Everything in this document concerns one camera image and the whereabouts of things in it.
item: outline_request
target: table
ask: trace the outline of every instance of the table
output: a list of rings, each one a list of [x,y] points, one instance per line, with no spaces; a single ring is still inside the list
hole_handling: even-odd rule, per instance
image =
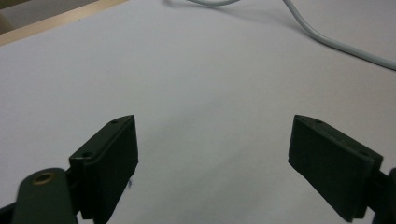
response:
[[[396,60],[394,1],[294,3],[323,34]],[[394,71],[309,38],[281,1],[130,0],[0,48],[0,205],[134,114],[140,163],[109,223],[345,223],[287,163],[293,116],[377,151],[387,174],[395,99]]]

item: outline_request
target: cable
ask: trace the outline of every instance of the cable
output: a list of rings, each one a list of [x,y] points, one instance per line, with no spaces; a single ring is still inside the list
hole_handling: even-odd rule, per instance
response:
[[[217,2],[206,1],[206,0],[187,0],[187,1],[206,7],[222,7],[222,6],[230,5],[235,2],[239,2],[240,0],[225,0],[225,1],[217,1]]]
[[[218,1],[218,2],[211,2],[211,1],[206,1],[206,0],[187,0],[187,1],[199,4],[202,6],[206,6],[206,7],[221,7],[221,6],[230,5],[230,4],[238,2],[240,0],[224,0],[224,1]],[[291,14],[294,16],[294,18],[297,20],[297,22],[300,23],[300,25],[304,28],[304,30],[308,33],[308,35],[310,37],[312,37],[313,39],[315,39],[318,42],[320,42],[324,45],[327,45],[331,48],[338,49],[345,53],[353,55],[355,57],[361,58],[369,63],[375,63],[382,67],[386,67],[388,69],[396,71],[396,62],[375,56],[375,55],[368,53],[361,49],[353,48],[349,45],[340,43],[336,40],[330,39],[329,37],[327,37],[325,35],[322,35],[318,31],[316,31],[314,28],[312,28],[312,26],[310,26],[304,20],[304,18],[300,15],[297,8],[294,6],[294,4],[290,0],[283,0],[283,2],[289,8]]]

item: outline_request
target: black plastic part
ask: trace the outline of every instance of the black plastic part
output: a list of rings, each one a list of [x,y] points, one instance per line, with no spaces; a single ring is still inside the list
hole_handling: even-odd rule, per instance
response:
[[[11,219],[14,215],[15,203],[11,203],[6,207],[0,208],[0,223],[8,224],[11,223]]]
[[[344,220],[364,217],[383,158],[309,117],[294,117],[289,163]]]
[[[107,223],[138,164],[134,116],[110,121],[69,161],[75,211],[96,224]]]
[[[396,168],[375,181],[369,206],[375,211],[373,224],[396,223]]]
[[[12,223],[77,223],[64,170],[42,170],[21,182]]]

